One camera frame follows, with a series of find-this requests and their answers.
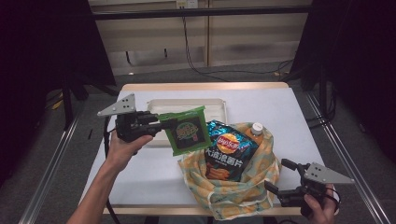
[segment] plastic tray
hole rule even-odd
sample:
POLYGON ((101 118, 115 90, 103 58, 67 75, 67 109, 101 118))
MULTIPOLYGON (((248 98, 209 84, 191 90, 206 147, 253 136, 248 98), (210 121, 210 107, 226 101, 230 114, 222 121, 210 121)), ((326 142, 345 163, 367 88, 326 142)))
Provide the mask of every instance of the plastic tray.
MULTIPOLYGON (((221 99, 155 99, 148 102, 148 110, 153 114, 177 113, 205 106, 205 121, 218 120, 227 123, 225 101, 221 99)), ((157 133, 149 146, 169 147, 165 131, 157 133)))

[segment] triangular metal plate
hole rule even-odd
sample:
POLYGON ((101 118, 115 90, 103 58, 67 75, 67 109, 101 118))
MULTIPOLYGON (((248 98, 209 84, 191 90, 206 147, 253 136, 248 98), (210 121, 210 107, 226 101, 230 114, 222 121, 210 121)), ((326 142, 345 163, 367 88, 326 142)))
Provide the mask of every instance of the triangular metal plate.
POLYGON ((355 180, 347 176, 338 174, 337 172, 312 162, 305 172, 305 178, 322 184, 354 184, 355 180))
POLYGON ((135 103, 134 103, 134 94, 129 94, 126 97, 120 99, 115 104, 109 106, 108 108, 99 111, 99 117, 119 115, 119 114, 127 114, 136 111, 135 103))

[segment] bottle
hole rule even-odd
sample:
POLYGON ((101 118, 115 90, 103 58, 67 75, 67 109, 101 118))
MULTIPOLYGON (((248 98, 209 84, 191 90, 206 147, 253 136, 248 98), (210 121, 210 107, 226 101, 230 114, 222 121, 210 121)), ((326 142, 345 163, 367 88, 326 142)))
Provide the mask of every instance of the bottle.
POLYGON ((247 129, 245 131, 245 135, 250 137, 252 140, 254 140, 257 145, 260 145, 262 143, 262 140, 264 139, 264 136, 262 134, 262 124, 260 123, 253 123, 251 128, 247 129))

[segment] table top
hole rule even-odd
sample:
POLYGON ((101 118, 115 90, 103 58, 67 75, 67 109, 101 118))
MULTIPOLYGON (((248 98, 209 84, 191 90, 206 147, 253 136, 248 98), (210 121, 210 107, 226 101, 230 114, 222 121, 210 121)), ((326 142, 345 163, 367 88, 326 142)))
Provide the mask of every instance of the table top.
MULTIPOLYGON (((323 164, 294 93, 285 83, 129 84, 122 88, 119 99, 132 92, 137 110, 146 110, 147 102, 153 99, 220 98, 226 102, 229 123, 258 121, 273 134, 274 153, 279 159, 323 164)), ((109 129, 114 128, 114 119, 109 129)), ((120 173, 111 192, 110 201, 117 214, 210 216, 184 185, 177 165, 180 157, 172 157, 170 147, 142 149, 120 173)), ((102 143, 83 195, 104 159, 102 143)), ((299 181, 296 172, 282 169, 277 186, 295 189, 299 181)), ((282 208, 277 199, 274 204, 264 216, 300 215, 300 208, 282 208)))

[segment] person's left hand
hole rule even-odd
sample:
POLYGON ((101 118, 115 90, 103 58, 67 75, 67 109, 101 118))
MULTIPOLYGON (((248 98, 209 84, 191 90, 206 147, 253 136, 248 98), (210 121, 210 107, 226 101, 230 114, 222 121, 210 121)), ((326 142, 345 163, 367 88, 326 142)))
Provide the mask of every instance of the person's left hand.
POLYGON ((116 172, 121 172, 132 156, 151 140, 151 135, 143 135, 131 143, 126 143, 118 138, 117 131, 113 131, 105 163, 115 169, 116 172))

